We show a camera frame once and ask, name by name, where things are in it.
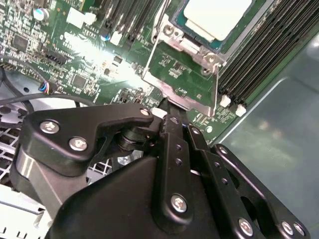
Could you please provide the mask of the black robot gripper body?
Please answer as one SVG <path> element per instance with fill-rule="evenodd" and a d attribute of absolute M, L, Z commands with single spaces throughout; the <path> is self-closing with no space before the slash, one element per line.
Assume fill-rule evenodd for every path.
<path fill-rule="evenodd" d="M 139 159 L 72 195 L 59 209 L 51 239 L 231 239 L 225 220 L 214 217 L 198 175 L 172 163 L 168 175 L 154 157 Z M 170 234 L 152 217 L 152 199 L 163 187 L 193 199 L 194 217 Z"/>

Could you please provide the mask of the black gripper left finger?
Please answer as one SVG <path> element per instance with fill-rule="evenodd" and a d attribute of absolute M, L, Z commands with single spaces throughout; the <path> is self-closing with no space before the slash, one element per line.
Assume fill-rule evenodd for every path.
<path fill-rule="evenodd" d="M 10 177 L 54 222 L 72 195 L 139 159 L 158 159 L 164 177 L 172 163 L 190 171 L 179 109 L 164 100 L 158 113 L 138 103 L 34 112 L 23 122 Z M 178 234 L 193 220 L 193 199 L 167 187 L 151 206 L 155 223 L 167 233 Z"/>

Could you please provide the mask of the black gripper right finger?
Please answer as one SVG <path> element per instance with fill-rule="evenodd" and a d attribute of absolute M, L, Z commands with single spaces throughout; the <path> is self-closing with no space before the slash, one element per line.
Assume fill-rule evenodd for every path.
<path fill-rule="evenodd" d="M 209 147 L 185 110 L 177 117 L 190 145 L 222 239 L 309 239 L 305 225 L 223 144 Z"/>

